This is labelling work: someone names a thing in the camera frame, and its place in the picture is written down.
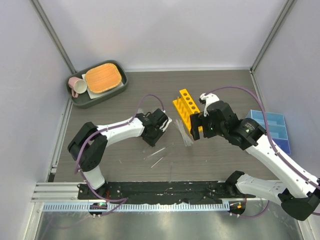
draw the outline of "blue bin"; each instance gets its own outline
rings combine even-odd
[[[264,117],[261,111],[250,110],[246,117],[254,119],[264,129],[266,129]],[[281,113],[266,112],[266,119],[272,140],[282,149],[282,151],[290,155],[291,151],[284,115]]]

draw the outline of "mug handle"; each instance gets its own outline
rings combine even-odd
[[[77,92],[75,92],[75,90],[71,89],[71,96],[73,98],[77,98],[79,96],[79,94]]]

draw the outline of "white wall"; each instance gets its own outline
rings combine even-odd
[[[22,239],[36,182],[43,182],[70,72],[27,0],[0,3],[0,235]]]
[[[318,0],[296,1],[256,70],[267,109],[284,113],[292,158],[317,177],[320,177],[319,10]],[[320,217],[315,220],[318,229]]]
[[[286,0],[40,0],[74,67],[251,67]]]

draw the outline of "gray tray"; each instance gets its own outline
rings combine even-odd
[[[77,77],[77,78],[82,79],[82,74],[85,74],[90,69],[98,67],[98,66],[100,66],[102,64],[114,64],[114,65],[116,65],[116,67],[119,70],[119,73],[121,74],[123,86],[119,87],[117,89],[108,90],[105,93],[105,95],[97,97],[97,98],[94,98],[94,99],[91,99],[89,97],[89,94],[88,94],[87,91],[85,93],[83,93],[83,94],[79,94],[79,96],[77,98],[73,98],[71,96],[71,88],[68,85],[69,78]],[[86,68],[84,70],[78,71],[77,73],[67,77],[67,79],[65,80],[65,86],[66,86],[66,90],[68,91],[68,96],[69,96],[70,100],[72,101],[73,105],[77,106],[78,108],[86,109],[86,108],[92,107],[92,106],[94,106],[96,104],[99,104],[99,103],[103,102],[104,100],[112,98],[113,96],[115,96],[115,95],[123,92],[124,90],[126,90],[127,87],[128,87],[128,79],[127,79],[125,71],[119,65],[118,62],[116,62],[114,60],[107,60],[107,61],[101,62],[99,64],[93,65],[91,67],[88,67],[88,68]]]

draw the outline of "mug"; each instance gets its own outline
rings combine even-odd
[[[79,94],[83,94],[87,90],[87,82],[76,76],[70,77],[68,85],[71,88],[71,95],[73,98],[77,98]]]

